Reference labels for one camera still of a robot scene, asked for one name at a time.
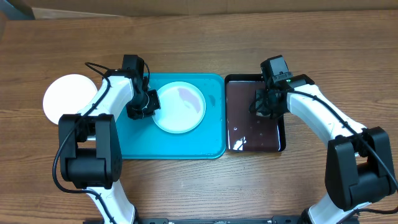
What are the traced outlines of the green sponge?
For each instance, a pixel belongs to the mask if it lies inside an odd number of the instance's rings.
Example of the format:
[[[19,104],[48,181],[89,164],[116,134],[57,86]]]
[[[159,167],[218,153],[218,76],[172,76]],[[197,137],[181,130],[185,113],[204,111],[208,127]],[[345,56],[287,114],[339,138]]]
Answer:
[[[271,111],[267,109],[265,106],[258,106],[255,108],[255,114],[256,116],[268,118],[271,114]]]

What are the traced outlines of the light blue plate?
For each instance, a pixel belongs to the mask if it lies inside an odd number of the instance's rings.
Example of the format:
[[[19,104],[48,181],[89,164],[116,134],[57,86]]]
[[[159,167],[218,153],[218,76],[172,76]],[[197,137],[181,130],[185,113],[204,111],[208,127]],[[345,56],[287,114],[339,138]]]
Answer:
[[[163,131],[172,134],[187,133],[203,120],[206,101],[203,93],[191,83],[172,82],[157,91],[160,109],[152,119]]]

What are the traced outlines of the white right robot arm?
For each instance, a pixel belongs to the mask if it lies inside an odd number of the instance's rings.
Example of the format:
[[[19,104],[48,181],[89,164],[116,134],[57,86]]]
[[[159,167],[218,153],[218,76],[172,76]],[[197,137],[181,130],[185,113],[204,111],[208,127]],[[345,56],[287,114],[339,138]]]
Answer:
[[[306,75],[264,76],[250,112],[270,119],[299,117],[325,144],[326,195],[302,213],[301,223],[344,223],[354,215],[395,214],[368,206],[397,192],[391,145],[380,127],[367,128],[326,99]]]

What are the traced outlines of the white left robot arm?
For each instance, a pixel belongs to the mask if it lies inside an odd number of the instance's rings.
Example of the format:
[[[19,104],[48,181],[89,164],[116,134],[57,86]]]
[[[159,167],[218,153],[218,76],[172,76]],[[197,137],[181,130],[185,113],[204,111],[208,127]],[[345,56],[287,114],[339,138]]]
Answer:
[[[136,208],[127,199],[116,121],[122,110],[133,120],[152,116],[159,99],[144,75],[106,75],[97,94],[76,114],[58,122],[59,149],[52,167],[55,185],[69,194],[87,194],[103,223],[135,223]]]

